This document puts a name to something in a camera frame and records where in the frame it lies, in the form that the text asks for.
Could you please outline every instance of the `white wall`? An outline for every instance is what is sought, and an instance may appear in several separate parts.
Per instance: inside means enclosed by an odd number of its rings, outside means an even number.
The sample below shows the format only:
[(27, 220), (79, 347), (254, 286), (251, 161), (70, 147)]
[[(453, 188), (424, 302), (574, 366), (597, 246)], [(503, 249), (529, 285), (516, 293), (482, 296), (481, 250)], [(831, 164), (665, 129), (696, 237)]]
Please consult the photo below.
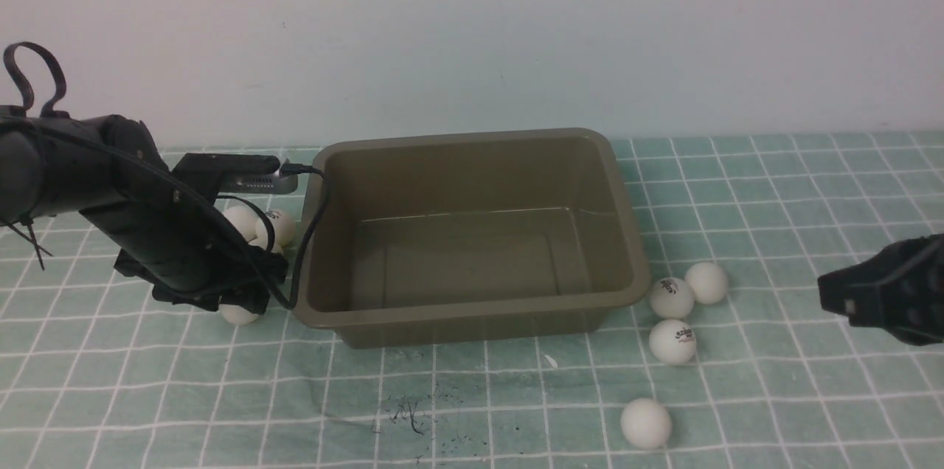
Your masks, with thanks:
[(143, 119), (162, 146), (944, 124), (944, 0), (0, 3), (4, 45), (60, 58), (63, 108)]

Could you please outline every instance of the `black strap loop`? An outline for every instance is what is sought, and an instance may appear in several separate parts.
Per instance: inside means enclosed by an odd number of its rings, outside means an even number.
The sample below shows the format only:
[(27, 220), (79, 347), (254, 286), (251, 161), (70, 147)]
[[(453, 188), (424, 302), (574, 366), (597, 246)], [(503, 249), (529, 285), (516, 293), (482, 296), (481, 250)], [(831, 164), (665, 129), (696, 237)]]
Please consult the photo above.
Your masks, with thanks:
[(62, 100), (62, 97), (65, 97), (65, 74), (62, 73), (62, 68), (58, 65), (53, 53), (45, 49), (44, 46), (31, 41), (14, 43), (13, 45), (7, 46), (3, 51), (3, 65), (7, 68), (7, 73), (10, 73), (10, 78), (13, 79), (13, 83), (15, 83), (17, 89), (20, 90), (20, 95), (23, 96), (23, 111), (26, 112), (26, 110), (33, 107), (35, 97), (33, 95), (33, 86), (30, 85), (27, 76), (24, 75), (19, 66), (16, 65), (16, 59), (13, 57), (13, 53), (16, 52), (17, 48), (20, 48), (20, 46), (25, 46), (27, 49), (36, 52), (37, 55), (43, 58), (43, 62), (46, 63), (49, 73), (53, 75), (53, 82), (56, 83), (56, 94), (53, 95), (52, 99), (47, 100), (47, 102), (43, 104), (43, 109), (40, 110), (40, 117), (61, 117), (65, 112), (57, 112), (53, 108), (56, 106), (57, 102)]

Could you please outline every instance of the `black cable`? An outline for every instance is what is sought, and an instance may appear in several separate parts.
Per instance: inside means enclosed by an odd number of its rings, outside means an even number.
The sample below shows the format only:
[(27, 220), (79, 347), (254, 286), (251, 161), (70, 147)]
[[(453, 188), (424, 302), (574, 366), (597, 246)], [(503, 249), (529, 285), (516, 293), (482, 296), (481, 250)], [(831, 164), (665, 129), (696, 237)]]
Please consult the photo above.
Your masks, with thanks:
[(305, 233), (302, 234), (301, 240), (298, 240), (298, 253), (296, 254), (296, 262), (292, 267), (292, 284), (290, 284), (289, 299), (293, 307), (298, 303), (298, 281), (301, 278), (301, 267), (305, 258), (305, 250), (308, 247), (308, 243), (311, 242), (311, 237), (314, 235), (314, 229), (318, 226), (321, 217), (324, 216), (325, 211), (327, 210), (327, 201), (331, 196), (331, 185), (327, 182), (327, 176), (323, 170), (316, 169), (315, 167), (309, 167), (306, 164), (283, 164), (282, 173), (286, 174), (316, 174), (316, 176), (321, 177), (321, 194), (319, 195), (318, 207), (314, 211), (314, 216), (311, 217), (311, 222), (308, 224), (308, 227), (305, 229)]

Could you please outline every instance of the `plastic tub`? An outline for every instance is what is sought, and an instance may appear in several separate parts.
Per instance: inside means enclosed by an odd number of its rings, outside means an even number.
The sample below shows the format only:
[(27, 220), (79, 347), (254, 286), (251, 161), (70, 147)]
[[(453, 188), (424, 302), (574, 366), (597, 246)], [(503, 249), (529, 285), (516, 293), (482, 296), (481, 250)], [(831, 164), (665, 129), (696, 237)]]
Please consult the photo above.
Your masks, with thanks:
[[(326, 147), (294, 315), (354, 348), (593, 331), (650, 285), (610, 143), (583, 129)], [(321, 180), (310, 176), (303, 227)]]

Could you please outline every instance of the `green checkered tablecloth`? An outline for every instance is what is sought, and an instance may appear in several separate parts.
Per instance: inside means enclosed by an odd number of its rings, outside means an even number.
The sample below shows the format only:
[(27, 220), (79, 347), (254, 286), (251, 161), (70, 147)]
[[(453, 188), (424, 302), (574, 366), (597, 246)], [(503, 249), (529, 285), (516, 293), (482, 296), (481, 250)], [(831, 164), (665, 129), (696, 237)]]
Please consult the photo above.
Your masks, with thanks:
[[(0, 237), (0, 466), (450, 469), (944, 465), (944, 348), (819, 308), (817, 274), (944, 231), (944, 132), (614, 141), (657, 277), (717, 260), (731, 298), (658, 364), (645, 302), (590, 335), (352, 351), (284, 310), (233, 328), (111, 270), (81, 217), (56, 257)], [(316, 149), (257, 150), (307, 161)], [(173, 163), (180, 153), (169, 152)], [(303, 194), (263, 197), (298, 213)], [(667, 449), (620, 411), (670, 409)]]

